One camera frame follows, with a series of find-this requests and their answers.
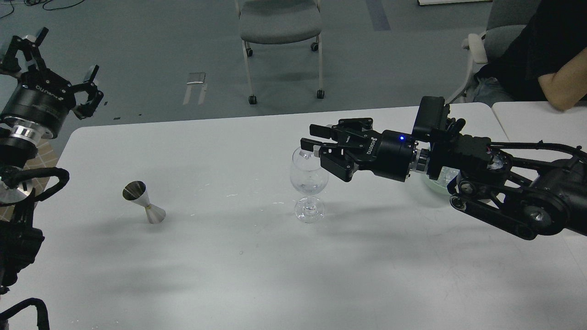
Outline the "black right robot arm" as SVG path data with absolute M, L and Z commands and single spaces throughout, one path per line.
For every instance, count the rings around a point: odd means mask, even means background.
M 524 240 L 564 229 L 586 234 L 586 153 L 558 143 L 497 143 L 462 134 L 463 119 L 415 121 L 410 134 L 378 133 L 372 119 L 311 125 L 300 140 L 320 165 L 349 182 L 356 171 L 404 182 L 411 172 L 438 179 L 459 171 L 447 185 L 451 207 Z

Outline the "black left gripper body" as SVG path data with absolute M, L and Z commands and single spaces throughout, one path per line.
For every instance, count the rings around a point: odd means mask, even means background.
M 56 138 L 75 106 L 70 87 L 71 82 L 52 71 L 22 73 L 1 113 L 1 122 L 13 126 L 17 121 L 29 121 L 44 127 L 43 138 Z

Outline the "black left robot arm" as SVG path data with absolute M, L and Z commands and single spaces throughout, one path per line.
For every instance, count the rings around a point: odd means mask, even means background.
M 36 203 L 59 192 L 70 178 L 65 169 L 25 169 L 25 164 L 36 157 L 41 140 L 57 137 L 69 113 L 80 120 L 92 117 L 104 96 L 94 81 L 98 65 L 78 84 L 47 67 L 39 47 L 48 31 L 43 27 L 36 36 L 15 35 L 1 48 L 1 73 L 17 80 L 1 112 L 1 206 L 13 208 L 9 220 L 1 221 L 3 295 L 35 261 L 44 242 L 42 231 L 33 226 Z

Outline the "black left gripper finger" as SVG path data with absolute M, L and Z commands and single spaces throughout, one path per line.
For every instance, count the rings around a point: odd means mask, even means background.
M 50 69 L 40 54 L 39 47 L 50 30 L 42 27 L 37 35 L 12 36 L 1 47 L 0 72 L 14 77 L 19 83 L 50 83 Z
M 68 85 L 63 90 L 64 96 L 61 102 L 67 110 L 73 111 L 74 115 L 80 120 L 92 117 L 103 99 L 104 94 L 98 89 L 97 83 L 94 81 L 99 69 L 99 65 L 91 66 L 84 81 L 79 84 Z M 77 103 L 75 95 L 81 92 L 87 94 L 87 100 L 84 103 Z

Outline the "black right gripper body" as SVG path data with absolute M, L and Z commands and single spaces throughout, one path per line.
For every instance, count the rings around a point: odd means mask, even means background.
M 407 133 L 384 130 L 378 133 L 371 130 L 367 140 L 367 163 L 347 163 L 321 159 L 321 167 L 340 178 L 350 182 L 357 171 L 371 171 L 374 175 L 404 182 L 409 171 L 417 142 Z

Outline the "person forearm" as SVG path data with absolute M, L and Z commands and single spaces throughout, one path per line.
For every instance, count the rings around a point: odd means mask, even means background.
M 559 71 L 537 78 L 547 101 L 557 110 L 574 107 L 587 94 L 587 53 L 584 49 Z

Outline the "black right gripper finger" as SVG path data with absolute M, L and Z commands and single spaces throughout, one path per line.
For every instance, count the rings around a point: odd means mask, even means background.
M 310 135 L 331 140 L 367 138 L 372 126 L 372 118 L 340 119 L 335 125 L 310 125 Z
M 308 152 L 317 152 L 321 159 L 347 163 L 367 163 L 367 140 L 365 137 L 342 137 L 335 143 L 321 142 L 309 138 L 300 140 L 300 147 Z

